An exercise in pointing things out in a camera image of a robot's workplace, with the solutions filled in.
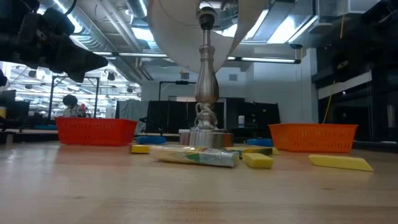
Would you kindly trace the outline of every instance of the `wooden table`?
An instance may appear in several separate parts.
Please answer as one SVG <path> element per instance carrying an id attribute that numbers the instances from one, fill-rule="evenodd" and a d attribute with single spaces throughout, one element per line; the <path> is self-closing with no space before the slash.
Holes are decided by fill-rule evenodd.
<path id="1" fill-rule="evenodd" d="M 376 170 L 272 170 L 158 162 L 128 148 L 15 144 L 0 150 L 0 223 L 398 223 L 398 155 L 354 151 Z"/>

